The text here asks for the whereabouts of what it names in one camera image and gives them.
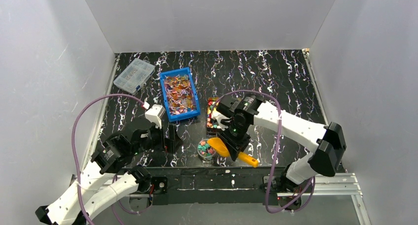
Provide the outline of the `dark tin of star candies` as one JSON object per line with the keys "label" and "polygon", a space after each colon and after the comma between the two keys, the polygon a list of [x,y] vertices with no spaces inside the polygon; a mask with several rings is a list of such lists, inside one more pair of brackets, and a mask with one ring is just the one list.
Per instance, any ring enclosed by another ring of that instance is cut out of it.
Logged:
{"label": "dark tin of star candies", "polygon": [[223,115],[216,110],[217,97],[209,97],[206,105],[206,132],[208,135],[216,135],[216,133],[225,129],[225,126],[221,124]]}

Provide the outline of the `yellow plastic scoop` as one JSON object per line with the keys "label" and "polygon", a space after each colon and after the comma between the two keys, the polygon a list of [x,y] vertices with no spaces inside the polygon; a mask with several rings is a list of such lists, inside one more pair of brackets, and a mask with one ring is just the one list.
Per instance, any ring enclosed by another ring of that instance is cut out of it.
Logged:
{"label": "yellow plastic scoop", "polygon": [[[232,156],[230,155],[226,145],[223,143],[223,141],[220,138],[218,138],[218,137],[210,138],[210,139],[207,140],[207,143],[212,148],[214,148],[220,156],[232,158]],[[255,158],[253,158],[253,157],[251,157],[248,154],[243,153],[243,152],[238,153],[237,159],[247,163],[248,165],[250,165],[254,168],[259,166],[258,160],[256,160]]]}

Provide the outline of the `blue plastic candy bin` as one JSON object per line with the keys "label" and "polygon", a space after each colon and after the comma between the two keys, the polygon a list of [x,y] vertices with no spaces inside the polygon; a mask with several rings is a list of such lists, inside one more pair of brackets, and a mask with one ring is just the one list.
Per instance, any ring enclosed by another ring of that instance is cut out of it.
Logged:
{"label": "blue plastic candy bin", "polygon": [[162,96],[170,122],[200,115],[199,98],[189,67],[160,73]]}

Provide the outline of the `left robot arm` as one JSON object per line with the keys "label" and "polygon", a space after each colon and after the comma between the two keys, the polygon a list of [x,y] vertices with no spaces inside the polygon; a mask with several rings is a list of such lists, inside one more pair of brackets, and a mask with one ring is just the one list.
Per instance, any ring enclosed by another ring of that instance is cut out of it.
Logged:
{"label": "left robot arm", "polygon": [[85,225],[87,218],[93,219],[104,209],[132,193],[165,193],[168,181],[165,177],[153,177],[138,164],[111,183],[133,157],[147,150],[173,154],[183,141],[176,127],[170,123],[164,130],[156,122],[139,118],[132,128],[110,135],[92,155],[91,161],[80,176],[53,203],[37,208],[35,215],[47,225]]}

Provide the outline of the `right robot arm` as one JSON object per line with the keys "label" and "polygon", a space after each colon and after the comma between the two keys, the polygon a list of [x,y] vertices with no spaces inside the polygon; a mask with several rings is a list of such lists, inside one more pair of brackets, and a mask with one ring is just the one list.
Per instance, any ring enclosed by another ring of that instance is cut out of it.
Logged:
{"label": "right robot arm", "polygon": [[248,94],[243,99],[223,97],[216,110],[222,130],[217,133],[231,160],[236,161],[250,142],[250,125],[275,130],[308,150],[303,158],[289,164],[280,176],[280,184],[294,188],[316,175],[334,177],[347,148],[342,127],[331,122],[317,124],[272,105],[260,96]]}

